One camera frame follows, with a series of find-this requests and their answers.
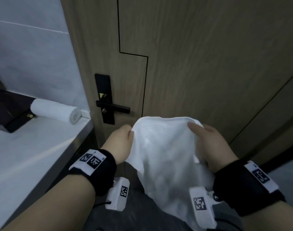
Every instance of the white countertop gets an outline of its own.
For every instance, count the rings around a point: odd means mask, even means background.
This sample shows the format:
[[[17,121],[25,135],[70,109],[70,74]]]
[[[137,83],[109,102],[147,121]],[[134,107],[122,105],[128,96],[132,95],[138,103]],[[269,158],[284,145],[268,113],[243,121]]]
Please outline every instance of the white countertop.
[[[0,228],[41,197],[93,128],[36,117],[14,133],[0,131]]]

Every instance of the rolled white towel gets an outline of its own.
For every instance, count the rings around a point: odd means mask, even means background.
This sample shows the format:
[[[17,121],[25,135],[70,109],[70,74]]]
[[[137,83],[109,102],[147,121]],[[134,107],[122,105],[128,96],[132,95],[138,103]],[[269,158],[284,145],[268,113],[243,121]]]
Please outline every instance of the rolled white towel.
[[[50,100],[35,99],[31,111],[37,116],[48,117],[74,125],[81,116],[77,107],[60,104]]]

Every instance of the white towel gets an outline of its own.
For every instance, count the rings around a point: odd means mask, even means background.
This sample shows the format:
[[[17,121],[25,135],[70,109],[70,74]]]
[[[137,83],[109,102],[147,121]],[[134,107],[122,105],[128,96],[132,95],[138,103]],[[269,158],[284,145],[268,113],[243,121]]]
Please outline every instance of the white towel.
[[[35,99],[31,111],[37,116],[48,117],[74,125],[81,116],[77,107],[60,104],[50,100]]]
[[[188,117],[140,118],[132,129],[133,146],[126,161],[137,170],[145,194],[160,209],[185,221],[191,229],[202,230],[195,219],[189,188],[204,186],[211,191],[214,175],[206,165],[197,163],[197,137],[187,122],[201,125]]]

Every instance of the tile grout line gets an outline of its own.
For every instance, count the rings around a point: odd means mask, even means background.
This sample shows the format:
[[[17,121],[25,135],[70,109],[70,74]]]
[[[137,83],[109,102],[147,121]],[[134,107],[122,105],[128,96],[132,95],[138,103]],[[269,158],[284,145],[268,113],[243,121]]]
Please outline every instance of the tile grout line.
[[[25,24],[20,24],[20,23],[13,23],[13,22],[8,22],[8,21],[4,21],[4,20],[0,20],[0,22],[14,24],[14,25],[19,25],[19,26],[24,26],[24,27],[33,27],[33,28],[37,28],[37,29],[41,29],[41,30],[46,30],[46,31],[53,31],[53,32],[58,32],[58,33],[69,34],[68,32],[56,31],[56,30],[51,30],[51,29],[46,29],[46,28],[41,28],[41,27],[34,27],[34,26],[30,26],[30,25],[25,25]]]

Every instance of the black wristband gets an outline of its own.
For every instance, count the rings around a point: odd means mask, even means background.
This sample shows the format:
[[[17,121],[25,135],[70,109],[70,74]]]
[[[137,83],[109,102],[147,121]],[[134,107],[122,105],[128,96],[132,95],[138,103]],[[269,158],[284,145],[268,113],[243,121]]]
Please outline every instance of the black wristband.
[[[90,149],[69,168],[69,174],[85,176],[93,185],[96,195],[103,196],[113,186],[116,170],[117,164],[109,151]]]
[[[219,170],[215,174],[213,186],[217,197],[227,202],[241,217],[252,214],[277,201],[285,201],[279,190],[270,193],[263,185],[265,182],[274,182],[257,165],[252,162],[253,166],[256,167],[255,171],[259,171],[259,174],[255,176],[245,167],[247,164],[248,162],[240,159]]]

